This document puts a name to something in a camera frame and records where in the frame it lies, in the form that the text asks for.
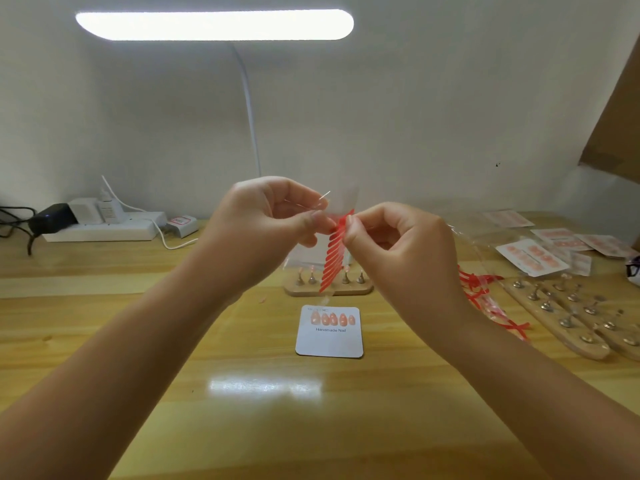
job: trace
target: right hand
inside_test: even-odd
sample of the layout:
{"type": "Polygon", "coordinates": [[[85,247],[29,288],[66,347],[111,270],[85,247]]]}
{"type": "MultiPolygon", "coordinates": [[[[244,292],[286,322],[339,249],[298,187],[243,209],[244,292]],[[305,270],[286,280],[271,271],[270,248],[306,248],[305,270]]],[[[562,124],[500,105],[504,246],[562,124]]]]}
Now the right hand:
{"type": "Polygon", "coordinates": [[[448,320],[468,309],[453,234],[441,217],[382,203],[348,220],[344,244],[412,328],[425,315],[448,320]]]}

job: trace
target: white cable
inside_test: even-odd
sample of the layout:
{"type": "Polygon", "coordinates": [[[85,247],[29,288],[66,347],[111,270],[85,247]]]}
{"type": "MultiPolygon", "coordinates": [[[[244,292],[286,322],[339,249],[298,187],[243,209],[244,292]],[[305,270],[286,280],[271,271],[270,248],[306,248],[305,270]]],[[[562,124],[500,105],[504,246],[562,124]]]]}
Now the white cable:
{"type": "Polygon", "coordinates": [[[147,219],[147,220],[153,222],[154,226],[156,226],[156,229],[158,229],[158,232],[160,233],[160,238],[162,238],[162,243],[164,244],[164,247],[167,248],[170,251],[176,250],[176,249],[180,249],[180,248],[184,248],[184,247],[188,246],[189,244],[193,244],[194,242],[196,242],[198,240],[198,238],[192,239],[189,242],[185,242],[184,244],[181,244],[180,246],[176,246],[174,248],[170,248],[169,246],[166,245],[166,241],[164,240],[164,234],[162,232],[162,229],[160,229],[160,226],[158,224],[156,224],[156,221],[154,221],[152,219],[147,219]]]}
{"type": "MultiPolygon", "coordinates": [[[[116,199],[118,202],[120,202],[120,204],[123,207],[126,207],[128,209],[133,209],[133,210],[138,210],[140,212],[146,212],[146,210],[143,209],[139,209],[137,207],[132,207],[130,205],[127,205],[126,203],[124,203],[123,201],[121,201],[118,196],[114,193],[113,189],[111,188],[111,186],[109,185],[109,183],[107,182],[107,179],[104,177],[104,175],[101,175],[102,179],[104,180],[104,184],[107,185],[107,188],[109,189],[109,192],[111,192],[111,195],[113,195],[113,198],[116,199]]],[[[160,238],[162,239],[162,243],[164,244],[164,247],[170,251],[172,250],[176,250],[176,249],[180,249],[180,248],[184,248],[187,247],[189,244],[193,244],[194,242],[196,242],[198,240],[198,238],[196,239],[192,239],[189,242],[185,242],[184,244],[181,244],[180,246],[176,246],[174,248],[170,248],[169,246],[166,245],[166,241],[164,240],[164,234],[162,232],[162,229],[160,229],[160,226],[158,224],[156,224],[156,221],[153,219],[146,219],[149,222],[153,223],[154,226],[156,226],[156,229],[158,231],[158,233],[160,234],[160,238]]]]}
{"type": "Polygon", "coordinates": [[[120,205],[123,207],[126,207],[127,209],[133,209],[133,210],[138,210],[139,212],[146,212],[146,210],[144,209],[139,209],[137,207],[132,207],[130,205],[127,205],[126,203],[124,203],[123,201],[121,201],[118,196],[116,195],[116,193],[113,191],[113,189],[111,188],[111,186],[109,185],[109,183],[107,182],[107,179],[104,177],[104,175],[101,175],[104,184],[107,185],[107,188],[109,189],[109,192],[111,192],[111,195],[113,195],[113,198],[116,199],[118,202],[120,202],[120,205]]]}
{"type": "Polygon", "coordinates": [[[246,102],[246,113],[249,118],[249,131],[251,132],[251,141],[253,144],[253,156],[255,157],[255,167],[258,170],[258,177],[262,176],[262,168],[260,167],[260,153],[258,152],[258,138],[255,135],[255,125],[253,123],[253,108],[251,105],[251,92],[249,92],[249,76],[246,72],[244,61],[240,56],[240,53],[236,50],[236,46],[229,43],[231,51],[236,56],[236,62],[240,69],[240,77],[242,78],[242,86],[244,88],[244,101],[246,102]]]}

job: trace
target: forearm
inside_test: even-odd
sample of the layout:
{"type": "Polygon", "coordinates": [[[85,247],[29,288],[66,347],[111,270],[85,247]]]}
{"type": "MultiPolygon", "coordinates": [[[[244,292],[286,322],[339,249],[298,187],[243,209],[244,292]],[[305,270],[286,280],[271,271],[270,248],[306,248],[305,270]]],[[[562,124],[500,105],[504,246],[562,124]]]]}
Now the forearm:
{"type": "Polygon", "coordinates": [[[0,477],[107,477],[222,309],[187,264],[0,416],[0,477]]]}
{"type": "Polygon", "coordinates": [[[552,476],[640,476],[638,416],[466,305],[423,336],[552,476]]]}

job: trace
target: white card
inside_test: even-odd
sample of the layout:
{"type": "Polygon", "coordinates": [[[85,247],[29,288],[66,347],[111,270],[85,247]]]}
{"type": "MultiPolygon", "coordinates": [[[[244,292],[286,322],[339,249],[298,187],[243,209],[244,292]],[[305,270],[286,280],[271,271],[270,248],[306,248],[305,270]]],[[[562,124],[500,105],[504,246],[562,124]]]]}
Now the white card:
{"type": "Polygon", "coordinates": [[[571,253],[571,268],[580,276],[591,275],[591,258],[580,253],[571,253]]]}
{"type": "Polygon", "coordinates": [[[496,246],[495,249],[532,278],[570,267],[533,239],[496,246]]]}
{"type": "Polygon", "coordinates": [[[590,251],[591,247],[578,239],[569,229],[532,229],[540,239],[568,251],[590,251]]]}
{"type": "Polygon", "coordinates": [[[482,215],[500,227],[530,227],[535,225],[515,210],[496,210],[494,212],[483,212],[482,215]]]}
{"type": "Polygon", "coordinates": [[[612,235],[576,234],[575,236],[604,256],[629,258],[637,254],[637,251],[612,235]]]}
{"type": "Polygon", "coordinates": [[[341,306],[303,306],[296,353],[320,357],[362,357],[364,350],[359,309],[341,306]]]}

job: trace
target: red adhesive tab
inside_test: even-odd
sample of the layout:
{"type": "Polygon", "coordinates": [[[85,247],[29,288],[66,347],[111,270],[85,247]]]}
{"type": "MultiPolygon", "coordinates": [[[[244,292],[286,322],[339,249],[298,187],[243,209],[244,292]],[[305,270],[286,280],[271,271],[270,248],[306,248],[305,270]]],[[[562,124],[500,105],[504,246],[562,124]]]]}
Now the red adhesive tab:
{"type": "Polygon", "coordinates": [[[344,244],[342,238],[347,227],[347,216],[353,215],[353,209],[338,219],[338,227],[329,238],[329,249],[326,250],[326,259],[324,260],[324,270],[322,273],[322,282],[320,283],[320,293],[329,288],[335,277],[340,273],[342,261],[344,260],[344,244]]]}

